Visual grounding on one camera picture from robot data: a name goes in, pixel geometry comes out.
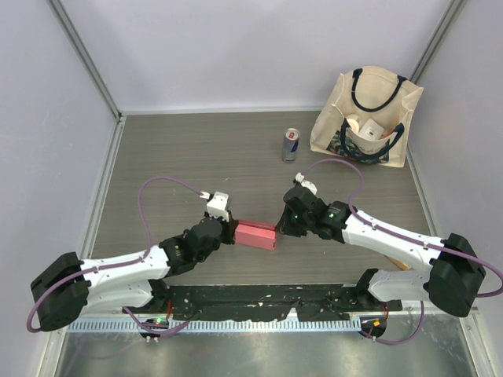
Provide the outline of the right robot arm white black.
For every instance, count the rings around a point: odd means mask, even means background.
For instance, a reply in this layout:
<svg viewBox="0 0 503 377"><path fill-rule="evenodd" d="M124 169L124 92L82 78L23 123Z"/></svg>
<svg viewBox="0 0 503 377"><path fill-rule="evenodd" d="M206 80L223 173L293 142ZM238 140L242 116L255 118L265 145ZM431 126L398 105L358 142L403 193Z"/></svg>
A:
<svg viewBox="0 0 503 377"><path fill-rule="evenodd" d="M347 203L325 203L316 192L294 185L284 197L277 231L288 236L313 233L364 247L409 266L407 271L368 269L358 281L355 301L365 310L394 300L427 301L445 313L466 317L486 271L471 244L452 233L445 240L379 221Z"/></svg>

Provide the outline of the pink paper box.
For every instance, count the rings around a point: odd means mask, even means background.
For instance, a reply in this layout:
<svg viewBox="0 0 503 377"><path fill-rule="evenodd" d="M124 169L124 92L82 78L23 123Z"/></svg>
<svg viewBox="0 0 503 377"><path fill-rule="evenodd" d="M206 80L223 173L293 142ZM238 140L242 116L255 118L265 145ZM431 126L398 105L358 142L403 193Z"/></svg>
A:
<svg viewBox="0 0 503 377"><path fill-rule="evenodd" d="M273 251L276 247L277 233L274 225L239 220L234 239L240 245Z"/></svg>

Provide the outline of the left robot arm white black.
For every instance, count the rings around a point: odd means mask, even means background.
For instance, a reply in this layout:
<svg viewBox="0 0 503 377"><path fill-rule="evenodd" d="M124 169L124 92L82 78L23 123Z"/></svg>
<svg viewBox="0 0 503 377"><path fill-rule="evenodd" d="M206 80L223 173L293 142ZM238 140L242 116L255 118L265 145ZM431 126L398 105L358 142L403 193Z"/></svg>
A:
<svg viewBox="0 0 503 377"><path fill-rule="evenodd" d="M206 215L146 251L103 259L65 253L31 282L35 306L27 328L32 333L56 331L83 314L115 309L159 313L167 304L162 280L193 270L221 245L232 245L237 226L235 218Z"/></svg>

